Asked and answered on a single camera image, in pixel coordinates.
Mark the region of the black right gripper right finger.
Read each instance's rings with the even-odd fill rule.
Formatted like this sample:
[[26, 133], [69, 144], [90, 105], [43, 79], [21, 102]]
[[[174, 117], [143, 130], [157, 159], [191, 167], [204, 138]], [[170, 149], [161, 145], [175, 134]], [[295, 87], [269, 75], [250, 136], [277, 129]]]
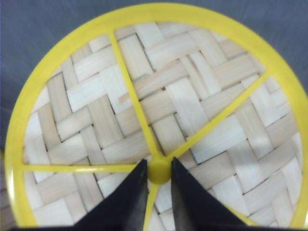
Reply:
[[171, 163], [176, 228], [244, 228], [245, 223], [208, 193], [177, 159]]

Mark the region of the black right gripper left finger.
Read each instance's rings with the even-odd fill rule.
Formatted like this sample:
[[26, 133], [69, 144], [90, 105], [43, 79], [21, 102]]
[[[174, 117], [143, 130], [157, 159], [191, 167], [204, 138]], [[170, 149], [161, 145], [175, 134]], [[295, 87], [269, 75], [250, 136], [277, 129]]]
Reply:
[[74, 228], [142, 228], [147, 198], [147, 161], [143, 159], [115, 191]]

